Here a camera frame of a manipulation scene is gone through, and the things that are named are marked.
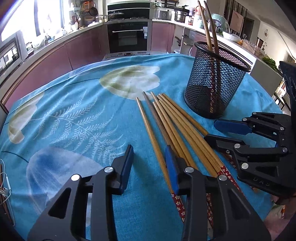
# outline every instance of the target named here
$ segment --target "oven door handle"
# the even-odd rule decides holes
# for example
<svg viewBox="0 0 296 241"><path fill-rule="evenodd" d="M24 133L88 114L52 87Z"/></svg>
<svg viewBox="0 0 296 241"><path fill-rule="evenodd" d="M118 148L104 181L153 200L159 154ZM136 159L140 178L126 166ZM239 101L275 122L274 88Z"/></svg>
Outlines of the oven door handle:
<svg viewBox="0 0 296 241"><path fill-rule="evenodd" d="M112 33L131 32L131 31L142 31L143 32L144 29L112 31Z"/></svg>

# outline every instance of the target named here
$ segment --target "black mesh pen holder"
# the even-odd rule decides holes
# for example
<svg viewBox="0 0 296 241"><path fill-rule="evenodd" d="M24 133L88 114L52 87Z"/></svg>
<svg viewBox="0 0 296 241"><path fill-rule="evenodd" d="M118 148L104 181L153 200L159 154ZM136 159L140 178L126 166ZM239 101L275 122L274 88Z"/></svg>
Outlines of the black mesh pen holder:
<svg viewBox="0 0 296 241"><path fill-rule="evenodd" d="M184 99L198 115L216 119L223 115L244 75L251 68L222 47L219 47L217 55L208 50L205 42L195 42L194 45L197 51Z"/></svg>

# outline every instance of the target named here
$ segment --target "pink cabinet door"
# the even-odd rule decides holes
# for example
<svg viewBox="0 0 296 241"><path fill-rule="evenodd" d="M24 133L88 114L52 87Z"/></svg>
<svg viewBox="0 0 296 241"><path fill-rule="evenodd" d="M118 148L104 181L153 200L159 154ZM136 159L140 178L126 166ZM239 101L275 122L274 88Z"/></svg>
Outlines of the pink cabinet door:
<svg viewBox="0 0 296 241"><path fill-rule="evenodd" d="M198 42L198 41L206 42L207 38L206 36L196 32L194 37L194 42ZM190 52L190 56L195 57L195 54L196 54L196 47L193 45L192 50Z"/></svg>
<svg viewBox="0 0 296 241"><path fill-rule="evenodd" d="M15 101L70 71L72 68L67 49L66 46L62 46L45 58L21 81L5 103L5 107L10 110Z"/></svg>
<svg viewBox="0 0 296 241"><path fill-rule="evenodd" d="M101 27L88 30L65 44L73 70L102 60L99 41Z"/></svg>
<svg viewBox="0 0 296 241"><path fill-rule="evenodd" d="M152 23L151 51L171 53L174 27L174 24Z"/></svg>

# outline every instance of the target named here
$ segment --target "blue tablecloth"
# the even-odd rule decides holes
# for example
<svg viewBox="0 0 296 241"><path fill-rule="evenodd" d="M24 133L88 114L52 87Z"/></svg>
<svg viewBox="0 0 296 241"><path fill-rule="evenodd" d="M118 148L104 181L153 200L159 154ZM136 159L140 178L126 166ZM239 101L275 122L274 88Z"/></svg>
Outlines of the blue tablecloth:
<svg viewBox="0 0 296 241"><path fill-rule="evenodd" d="M211 134L233 136L254 147L274 146L273 141L254 134L220 133L213 127L213 120L202 118L187 107L183 93L193 61L189 56L167 54L94 63L18 100L0 136L0 158L12 187L10 200L16 230L26 238L48 201L71 175L97 173L132 144L135 157L128 187L122 196L113 197L118 240L180 240L183 225L152 149L136 96L143 100L142 91L165 92ZM164 150L164 140L147 104L142 105ZM265 90L246 74L223 118L241 120L253 111L281 113ZM200 171L208 174L189 149ZM222 161L236 177L234 168L224 158ZM237 183L264 219L272 206L270 195L255 193L248 185L238 180Z"/></svg>

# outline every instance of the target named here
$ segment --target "countertop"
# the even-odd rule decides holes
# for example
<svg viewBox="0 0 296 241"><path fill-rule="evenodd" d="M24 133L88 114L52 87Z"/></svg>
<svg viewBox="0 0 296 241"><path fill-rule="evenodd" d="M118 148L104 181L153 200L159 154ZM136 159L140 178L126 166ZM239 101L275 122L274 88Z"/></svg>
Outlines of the countertop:
<svg viewBox="0 0 296 241"><path fill-rule="evenodd" d="M205 35L205 31L204 29L200 29L200 28L196 28L194 26L185 24L185 23L179 23L179 22L175 22L175 21L170 21L170 20L160 20L160 19L152 19L152 22L159 22L159 23L169 23L169 24L175 24L178 26L182 26L191 30L194 30L196 32L201 33L202 35ZM14 81L16 79L18 79L18 77L26 70L28 69L34 62L36 62L39 58L41 58L43 55L45 55L47 52L49 52L50 50L52 50L53 48L55 48L56 46L62 44L63 42L66 42L67 40L69 40L70 38L73 38L81 33L84 33L85 31L88 31L90 29L105 25L105 24L111 24L110 21L107 23L98 23L97 25L91 26L91 27L85 27L83 29L80 30L76 30L73 31L71 33L68 33L56 40L54 40L53 42L51 42L50 44L44 46L42 49L40 49L38 52L36 52L35 54L33 54L31 57L29 57L28 59L26 59L19 67L18 69L16 69L11 76L9 76L9 79L6 80L6 82L9 83L14 83ZM243 55L245 58L247 58L253 68L255 62L256 62L256 57L254 55L252 55L251 53L247 52L245 49L243 49L240 45L231 42L221 36L217 36L217 40L225 45L227 45L229 48L235 50L236 52L239 52L241 55ZM5 92L7 91L6 88L0 88L0 98L3 97L3 95L5 94Z"/></svg>

